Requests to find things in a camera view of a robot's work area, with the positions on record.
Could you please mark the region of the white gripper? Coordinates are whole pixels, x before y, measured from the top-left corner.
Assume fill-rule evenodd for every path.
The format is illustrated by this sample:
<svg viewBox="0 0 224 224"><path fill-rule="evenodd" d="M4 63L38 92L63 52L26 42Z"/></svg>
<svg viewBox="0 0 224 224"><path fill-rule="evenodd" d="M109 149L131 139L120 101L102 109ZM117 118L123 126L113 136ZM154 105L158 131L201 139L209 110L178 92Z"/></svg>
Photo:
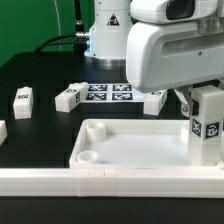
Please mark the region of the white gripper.
<svg viewBox="0 0 224 224"><path fill-rule="evenodd" d="M223 76L224 33L201 35L195 22L138 22L129 32L127 81L143 93L175 88L185 117L193 113L191 84Z"/></svg>

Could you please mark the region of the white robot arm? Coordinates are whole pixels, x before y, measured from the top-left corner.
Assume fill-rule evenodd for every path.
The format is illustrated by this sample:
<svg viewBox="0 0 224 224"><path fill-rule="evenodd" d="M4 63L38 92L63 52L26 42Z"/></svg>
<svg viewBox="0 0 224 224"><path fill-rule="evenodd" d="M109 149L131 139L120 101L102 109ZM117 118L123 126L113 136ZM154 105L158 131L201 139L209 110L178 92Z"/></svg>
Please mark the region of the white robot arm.
<svg viewBox="0 0 224 224"><path fill-rule="evenodd" d="M94 0L87 61L126 66L138 91L224 76L224 0Z"/></svg>

